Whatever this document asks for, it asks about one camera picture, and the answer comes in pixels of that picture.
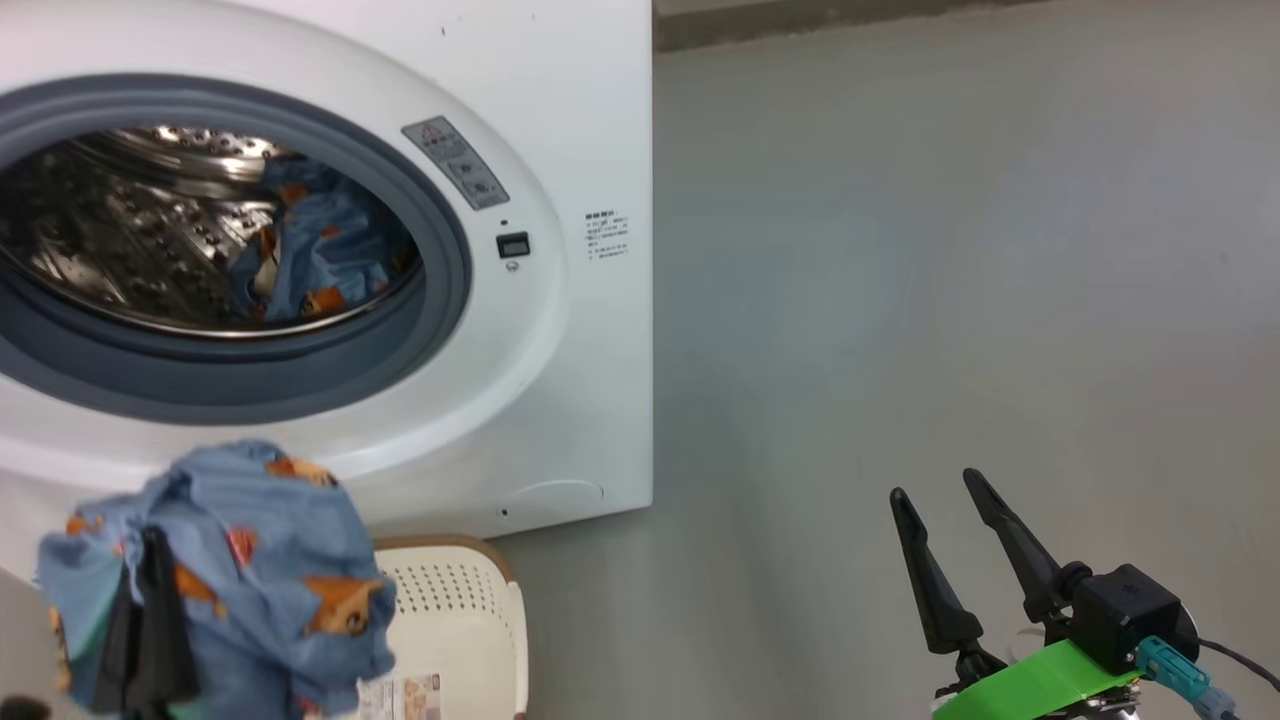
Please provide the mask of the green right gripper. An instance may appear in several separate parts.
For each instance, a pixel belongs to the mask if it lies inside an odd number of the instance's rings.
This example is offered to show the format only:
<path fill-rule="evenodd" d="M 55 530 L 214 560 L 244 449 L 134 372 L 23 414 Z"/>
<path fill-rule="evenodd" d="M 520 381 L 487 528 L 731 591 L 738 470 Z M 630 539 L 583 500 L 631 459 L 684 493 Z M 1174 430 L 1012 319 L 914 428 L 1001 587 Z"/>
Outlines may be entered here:
<path fill-rule="evenodd" d="M 995 532 L 1012 566 L 1028 619 L 1041 624 L 1064 620 L 1061 600 L 1053 591 L 1060 565 L 983 473 L 966 468 L 963 480 L 980 520 Z M 925 524 L 905 489 L 890 492 L 890 510 L 928 651 L 961 657 L 979 653 L 980 621 L 963 606 L 942 573 L 931 551 Z M 1129 685 L 1139 676 L 1134 669 L 1111 674 L 1074 643 L 1061 641 L 957 693 L 934 700 L 931 720 L 1038 720 Z"/>

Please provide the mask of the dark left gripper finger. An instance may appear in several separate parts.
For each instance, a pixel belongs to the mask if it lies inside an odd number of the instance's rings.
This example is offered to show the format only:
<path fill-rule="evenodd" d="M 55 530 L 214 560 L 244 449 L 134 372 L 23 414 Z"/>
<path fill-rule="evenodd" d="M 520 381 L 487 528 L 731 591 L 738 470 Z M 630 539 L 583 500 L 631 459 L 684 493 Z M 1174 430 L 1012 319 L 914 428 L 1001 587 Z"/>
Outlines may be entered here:
<path fill-rule="evenodd" d="M 141 539 L 143 557 L 134 582 L 142 606 L 128 702 L 131 710 L 169 710 L 198 698 L 198 671 L 166 536 L 157 527 L 146 527 Z"/>
<path fill-rule="evenodd" d="M 122 570 L 111 600 L 95 684 L 96 714 L 136 714 L 131 685 L 140 660 L 141 607 Z"/>

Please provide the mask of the blue cartoon print garment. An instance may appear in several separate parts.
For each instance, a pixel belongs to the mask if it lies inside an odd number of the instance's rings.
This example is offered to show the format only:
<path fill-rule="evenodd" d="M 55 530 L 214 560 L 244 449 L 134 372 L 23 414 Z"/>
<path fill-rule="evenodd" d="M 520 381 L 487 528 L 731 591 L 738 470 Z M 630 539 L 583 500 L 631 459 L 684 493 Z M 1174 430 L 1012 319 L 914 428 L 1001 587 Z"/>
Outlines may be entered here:
<path fill-rule="evenodd" d="M 232 311 L 301 322 L 364 306 L 419 260 L 410 232 L 361 183 L 306 156 L 268 160 L 271 220 L 227 269 Z"/>
<path fill-rule="evenodd" d="M 200 696 L 96 714 L 95 684 L 122 570 L 146 527 L 175 559 Z M 323 720 L 396 664 L 396 583 L 338 479 L 264 441 L 195 448 L 132 493 L 79 503 L 40 544 L 36 584 L 58 638 L 58 687 L 118 720 Z"/>

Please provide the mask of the basket product label sticker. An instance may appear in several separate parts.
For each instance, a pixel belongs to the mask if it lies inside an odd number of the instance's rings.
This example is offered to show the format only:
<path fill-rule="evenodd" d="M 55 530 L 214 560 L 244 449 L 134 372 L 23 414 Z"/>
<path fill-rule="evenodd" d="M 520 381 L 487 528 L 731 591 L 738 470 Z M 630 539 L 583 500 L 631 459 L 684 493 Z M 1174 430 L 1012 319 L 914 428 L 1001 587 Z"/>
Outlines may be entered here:
<path fill-rule="evenodd" d="M 358 720 L 443 720 L 442 675 L 385 676 L 360 687 Z"/>

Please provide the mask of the cream perforated laundry basket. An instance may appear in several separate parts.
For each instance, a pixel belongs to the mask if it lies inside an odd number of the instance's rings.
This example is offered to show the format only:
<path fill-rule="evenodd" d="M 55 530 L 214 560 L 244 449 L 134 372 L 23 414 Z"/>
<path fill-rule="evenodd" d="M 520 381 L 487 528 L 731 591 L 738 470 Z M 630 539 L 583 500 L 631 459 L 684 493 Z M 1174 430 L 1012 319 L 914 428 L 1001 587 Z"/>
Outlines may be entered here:
<path fill-rule="evenodd" d="M 378 566 L 397 584 L 380 676 L 442 675 L 443 720 L 529 720 L 529 632 L 515 570 L 468 536 L 379 539 Z"/>

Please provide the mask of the steel washing drum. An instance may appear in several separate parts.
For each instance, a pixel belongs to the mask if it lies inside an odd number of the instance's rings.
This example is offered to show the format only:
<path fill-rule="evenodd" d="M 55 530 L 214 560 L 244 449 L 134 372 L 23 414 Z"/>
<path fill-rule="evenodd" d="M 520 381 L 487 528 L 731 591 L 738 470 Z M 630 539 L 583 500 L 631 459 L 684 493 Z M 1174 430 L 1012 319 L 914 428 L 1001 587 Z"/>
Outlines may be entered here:
<path fill-rule="evenodd" d="M 47 296 L 161 334 L 257 341 L 333 328 L 393 299 L 422 260 L 413 243 L 417 263 L 353 310 L 285 323 L 234 314 L 227 269 L 271 220 L 268 160 L 292 156 L 306 155 L 204 127 L 58 141 L 0 169 L 0 263 Z"/>

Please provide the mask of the white washing machine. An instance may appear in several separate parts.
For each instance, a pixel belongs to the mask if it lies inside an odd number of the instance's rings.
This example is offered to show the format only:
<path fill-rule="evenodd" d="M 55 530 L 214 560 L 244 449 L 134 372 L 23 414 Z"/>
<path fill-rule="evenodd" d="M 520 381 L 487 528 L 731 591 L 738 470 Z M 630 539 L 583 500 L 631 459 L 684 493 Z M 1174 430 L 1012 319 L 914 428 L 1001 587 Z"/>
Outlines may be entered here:
<path fill-rule="evenodd" d="M 380 307 L 279 340 L 97 316 L 0 263 L 0 569 L 77 503 L 202 445 L 333 470 L 369 529 L 493 537 L 547 480 L 653 487 L 649 0 L 0 0 L 0 169 L 51 143 L 179 126 L 269 137 L 410 231 Z M 448 119 L 509 201 L 472 210 L 401 128 Z M 529 232 L 526 258 L 495 238 Z"/>

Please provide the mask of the round drain filter cover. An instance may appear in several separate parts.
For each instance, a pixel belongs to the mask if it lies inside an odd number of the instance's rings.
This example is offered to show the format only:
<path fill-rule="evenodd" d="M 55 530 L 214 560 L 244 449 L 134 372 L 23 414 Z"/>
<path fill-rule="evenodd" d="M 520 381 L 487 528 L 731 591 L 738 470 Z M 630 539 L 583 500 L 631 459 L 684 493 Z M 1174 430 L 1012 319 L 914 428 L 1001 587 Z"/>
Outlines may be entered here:
<path fill-rule="evenodd" d="M 547 480 L 511 493 L 495 514 L 512 527 L 549 527 L 596 516 L 603 498 L 604 489 L 591 482 Z"/>

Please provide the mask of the grey warning sticker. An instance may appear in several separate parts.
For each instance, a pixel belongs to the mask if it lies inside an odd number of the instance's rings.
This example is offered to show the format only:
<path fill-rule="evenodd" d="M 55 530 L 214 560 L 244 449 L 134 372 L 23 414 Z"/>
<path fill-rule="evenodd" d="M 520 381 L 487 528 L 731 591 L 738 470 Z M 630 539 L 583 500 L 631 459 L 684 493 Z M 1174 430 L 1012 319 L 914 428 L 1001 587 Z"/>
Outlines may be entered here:
<path fill-rule="evenodd" d="M 401 133 L 445 176 L 472 210 L 480 211 L 509 201 L 509 193 L 497 174 L 444 117 L 404 126 Z"/>

